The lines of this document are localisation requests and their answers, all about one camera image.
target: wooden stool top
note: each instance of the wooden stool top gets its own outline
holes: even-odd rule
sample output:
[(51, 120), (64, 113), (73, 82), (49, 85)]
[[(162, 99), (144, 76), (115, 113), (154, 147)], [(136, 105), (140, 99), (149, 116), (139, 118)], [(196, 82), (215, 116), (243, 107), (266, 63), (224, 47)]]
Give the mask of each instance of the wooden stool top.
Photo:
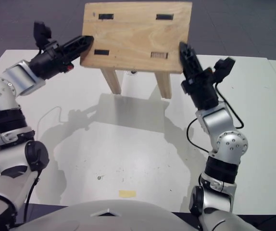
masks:
[(191, 2), (87, 3), (83, 35), (94, 43), (80, 64), (117, 70), (182, 73), (178, 46), (187, 42)]

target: black cable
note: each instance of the black cable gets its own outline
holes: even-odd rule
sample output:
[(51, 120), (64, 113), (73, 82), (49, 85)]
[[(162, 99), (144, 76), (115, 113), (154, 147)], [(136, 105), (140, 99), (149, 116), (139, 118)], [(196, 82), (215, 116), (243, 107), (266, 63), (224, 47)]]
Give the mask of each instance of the black cable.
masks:
[(229, 102), (225, 99), (225, 97), (220, 93), (220, 91), (218, 90), (218, 84), (215, 84), (215, 90), (218, 93), (218, 95), (224, 100), (224, 102), (228, 105), (228, 107), (230, 108), (231, 112), (235, 115), (235, 117), (238, 119), (239, 123), (240, 123), (240, 127), (236, 127), (236, 129), (242, 129), (244, 127), (244, 123), (243, 121), (240, 119), (240, 117), (238, 116), (238, 114), (234, 111), (234, 109), (232, 108), (232, 106), (229, 104)]
[(36, 186), (36, 184), (38, 183), (38, 178), (41, 174), (41, 171), (38, 172), (38, 176), (37, 178), (34, 180), (30, 190), (29, 190), (29, 194), (28, 194), (28, 197), (27, 197), (27, 201), (26, 201), (26, 205), (25, 205), (25, 208), (24, 208), (24, 223), (27, 222), (27, 213), (28, 213), (28, 206), (29, 206), (29, 201), (30, 201), (30, 197), (31, 197), (31, 194), (32, 194), (32, 191), (34, 189), (34, 187)]
[(258, 229), (259, 226), (263, 225), (264, 223), (268, 222), (269, 220), (271, 220), (271, 219), (273, 219), (273, 218), (276, 218), (276, 215), (273, 215), (273, 216), (271, 216), (270, 218), (268, 218), (268, 219), (266, 219), (266, 220), (260, 222), (259, 224), (256, 224), (255, 227)]
[(186, 130), (186, 137), (187, 137), (187, 140), (189, 141), (189, 143), (191, 143), (192, 145), (194, 145), (196, 148), (199, 148), (200, 150), (205, 151), (206, 153), (209, 153), (209, 151), (207, 151), (206, 149), (201, 148), (200, 146), (194, 144), (194, 143), (190, 140), (190, 138), (189, 138), (189, 135), (188, 135), (189, 128), (190, 128), (190, 126), (191, 126), (196, 120), (197, 120), (197, 118), (195, 118), (194, 120), (192, 120), (192, 121), (189, 123), (188, 127), (187, 127), (187, 130)]

